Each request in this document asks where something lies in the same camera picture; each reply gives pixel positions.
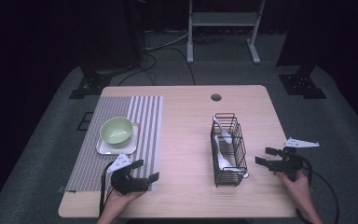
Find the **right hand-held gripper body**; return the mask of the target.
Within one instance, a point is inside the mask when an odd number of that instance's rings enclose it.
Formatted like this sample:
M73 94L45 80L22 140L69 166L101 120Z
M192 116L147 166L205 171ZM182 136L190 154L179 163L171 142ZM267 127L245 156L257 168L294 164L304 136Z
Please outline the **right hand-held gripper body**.
M300 156L296 150L298 148L318 147L317 142L308 142L304 140L294 139L289 137L283 143L283 149L278 149L278 155L282 159L280 161L269 161L268 169L273 172L285 173L292 181L296 180L296 172L303 168L307 168L308 178L312 179L312 165L310 161Z

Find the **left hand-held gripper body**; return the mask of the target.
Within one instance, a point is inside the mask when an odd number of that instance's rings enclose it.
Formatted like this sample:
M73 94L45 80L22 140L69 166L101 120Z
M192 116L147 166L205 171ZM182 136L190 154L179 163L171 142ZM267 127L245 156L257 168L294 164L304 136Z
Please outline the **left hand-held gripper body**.
M111 186L121 194L131 192L148 191L151 183L148 178L135 178L131 175L131 160L126 154L119 154L117 158L107 166L106 172L111 175Z

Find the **black wire basket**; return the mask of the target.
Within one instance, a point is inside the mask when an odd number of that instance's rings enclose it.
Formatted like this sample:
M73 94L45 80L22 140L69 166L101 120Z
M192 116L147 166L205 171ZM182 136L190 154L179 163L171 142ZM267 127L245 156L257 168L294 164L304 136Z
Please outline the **black wire basket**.
M238 186L244 179L241 175L230 172L229 168L238 168L248 173L246 162L246 148L243 140L241 125L234 113L216 113L213 117L217 117L232 137L232 143L228 144L222 137L221 131L217 124L212 120L210 131L211 150L213 159L213 179L217 187L220 186ZM217 159L216 143L214 137L217 136L220 142L220 151L224 158L231 164L227 169L220 170Z

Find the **green ceramic bowl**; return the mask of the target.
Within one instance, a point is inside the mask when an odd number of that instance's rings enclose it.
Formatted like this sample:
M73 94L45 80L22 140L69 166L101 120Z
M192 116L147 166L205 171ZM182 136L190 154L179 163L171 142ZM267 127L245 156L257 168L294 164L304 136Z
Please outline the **green ceramic bowl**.
M120 148L126 146L132 139L133 125L122 117L106 121L100 129L101 139L108 145Z

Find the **white ceramic spoon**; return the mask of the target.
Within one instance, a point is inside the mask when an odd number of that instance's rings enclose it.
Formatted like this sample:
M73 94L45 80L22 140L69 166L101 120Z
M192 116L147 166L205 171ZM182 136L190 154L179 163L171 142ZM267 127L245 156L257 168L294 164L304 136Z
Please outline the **white ceramic spoon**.
M234 172L238 175L241 175L243 178L248 178L249 177L249 174L243 170L240 170L238 168L229 168L228 169L230 172Z
M213 117L213 121L217 124L217 126L219 127L222 137L224 138L224 140L228 143L231 144L232 143L232 137L231 135L223 129L223 126L221 125L219 119L217 117Z
M231 164L224 158L220 151L220 142L217 136L214 137L214 141L216 143L216 151L217 151L217 159L220 170L227 169L231 166Z

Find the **person's left hand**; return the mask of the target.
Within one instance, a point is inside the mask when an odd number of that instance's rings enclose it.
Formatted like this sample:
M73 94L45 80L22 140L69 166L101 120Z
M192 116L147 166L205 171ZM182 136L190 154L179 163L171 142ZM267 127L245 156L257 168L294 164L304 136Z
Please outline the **person's left hand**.
M132 201L143 196L144 194L144 191L121 194L116 189L110 189L108 191L108 197L105 201L103 211L107 215L119 216L127 209L127 207Z

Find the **person's right hand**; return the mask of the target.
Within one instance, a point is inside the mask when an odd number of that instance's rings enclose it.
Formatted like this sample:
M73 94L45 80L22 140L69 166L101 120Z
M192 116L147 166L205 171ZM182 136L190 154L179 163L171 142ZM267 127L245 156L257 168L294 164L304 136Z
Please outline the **person's right hand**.
M290 180L285 173L275 172L274 174L280 178L298 209L308 208L313 205L309 180L302 171L296 172L295 181Z

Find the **white square plate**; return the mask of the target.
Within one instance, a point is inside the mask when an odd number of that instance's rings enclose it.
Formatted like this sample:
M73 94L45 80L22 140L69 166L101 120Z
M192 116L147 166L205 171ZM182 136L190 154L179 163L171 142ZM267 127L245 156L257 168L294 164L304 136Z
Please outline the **white square plate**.
M96 151L101 155L119 155L122 153L129 155L133 153L136 150L138 144L139 125L136 122L133 122L132 128L133 128L133 135L130 142L126 146L121 148L115 148L106 144L102 138L99 138L96 145Z

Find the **striped woven placemat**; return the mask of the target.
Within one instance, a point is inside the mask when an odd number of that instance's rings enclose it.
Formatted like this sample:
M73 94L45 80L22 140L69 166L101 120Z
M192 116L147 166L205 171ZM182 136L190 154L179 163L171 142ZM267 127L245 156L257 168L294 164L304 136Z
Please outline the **striped woven placemat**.
M97 151L101 144L100 129L109 119L127 118L139 127L137 146L128 157L143 160L144 165L131 172L133 177L148 177L158 171L162 96L101 97L93 113L83 145L66 191L99 191L103 169L116 155L103 155Z

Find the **black stand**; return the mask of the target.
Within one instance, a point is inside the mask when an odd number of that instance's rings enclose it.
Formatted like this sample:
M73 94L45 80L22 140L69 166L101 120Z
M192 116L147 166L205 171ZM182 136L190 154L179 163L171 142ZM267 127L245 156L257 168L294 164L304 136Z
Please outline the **black stand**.
M299 66L294 74L280 74L279 78L289 95L302 95L305 99L325 99L323 91L310 78L317 64L316 11L317 3L313 0L298 0L277 62L278 66Z
M114 76L141 61L136 0L65 0L76 28L83 78L70 97L99 95Z

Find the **white metal stand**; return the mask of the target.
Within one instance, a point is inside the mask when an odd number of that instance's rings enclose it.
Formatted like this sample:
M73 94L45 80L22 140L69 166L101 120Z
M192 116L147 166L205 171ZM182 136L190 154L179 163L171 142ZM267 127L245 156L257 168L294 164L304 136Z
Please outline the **white metal stand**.
M260 0L254 12L194 12L193 0L189 0L186 61L194 62L193 31L196 27L252 27L252 35L247 39L247 47L254 64L261 64L255 47L255 39L267 0Z

